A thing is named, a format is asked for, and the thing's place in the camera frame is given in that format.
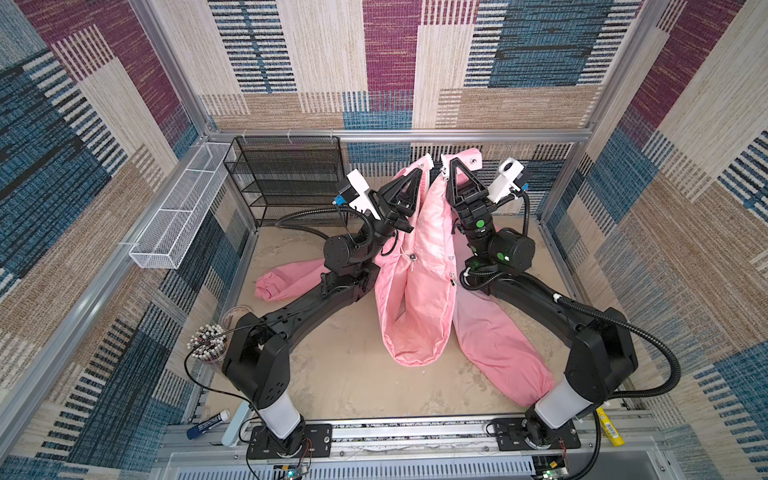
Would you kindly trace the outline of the pink hooded zip jacket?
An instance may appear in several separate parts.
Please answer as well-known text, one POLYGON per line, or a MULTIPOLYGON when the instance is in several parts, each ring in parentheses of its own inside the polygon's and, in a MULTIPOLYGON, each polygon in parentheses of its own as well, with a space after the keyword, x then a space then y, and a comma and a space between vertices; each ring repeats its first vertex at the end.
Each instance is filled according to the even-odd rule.
POLYGON ((459 270, 471 255, 463 234, 452 230, 448 181, 432 180, 425 155, 398 172, 422 174, 414 229, 385 244, 375 262, 383 343, 399 364, 423 367, 443 353, 455 333, 464 355, 518 405, 528 407, 551 391, 553 374, 521 329, 488 296, 465 290, 459 270))

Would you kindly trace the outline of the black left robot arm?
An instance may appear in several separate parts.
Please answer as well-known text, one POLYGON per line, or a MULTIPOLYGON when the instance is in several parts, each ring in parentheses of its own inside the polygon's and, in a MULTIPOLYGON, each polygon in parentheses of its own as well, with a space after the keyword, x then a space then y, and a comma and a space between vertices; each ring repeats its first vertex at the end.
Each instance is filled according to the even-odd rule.
POLYGON ((374 190, 359 171, 349 173, 326 211, 360 218, 361 229, 326 239, 326 270, 308 292, 262 317, 246 314, 237 321, 222 372, 263 423, 248 442, 247 459, 292 458, 309 450, 306 422, 288 393, 290 355, 317 326, 374 289, 376 256, 398 233, 413 229, 421 179, 416 168, 374 190))

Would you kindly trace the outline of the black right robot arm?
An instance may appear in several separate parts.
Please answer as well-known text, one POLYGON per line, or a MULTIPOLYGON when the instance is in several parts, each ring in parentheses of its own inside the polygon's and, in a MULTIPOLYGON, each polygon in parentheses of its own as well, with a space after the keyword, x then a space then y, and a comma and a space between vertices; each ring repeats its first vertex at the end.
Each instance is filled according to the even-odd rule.
POLYGON ((522 164, 508 159, 494 183, 486 187, 458 156, 442 162, 446 196, 455 224, 472 253, 459 275, 462 287, 503 300, 546 327, 570 350, 563 379, 533 406, 519 425, 532 449, 545 449, 562 437, 573 418, 593 414, 605 401, 665 395, 680 382, 682 367, 672 349, 630 323, 616 309, 599 311, 557 292, 530 274, 536 244, 522 228, 497 229, 493 214, 501 206, 530 198, 522 164), (622 384, 638 369, 633 339, 657 349, 669 365, 659 386, 624 390, 622 384))

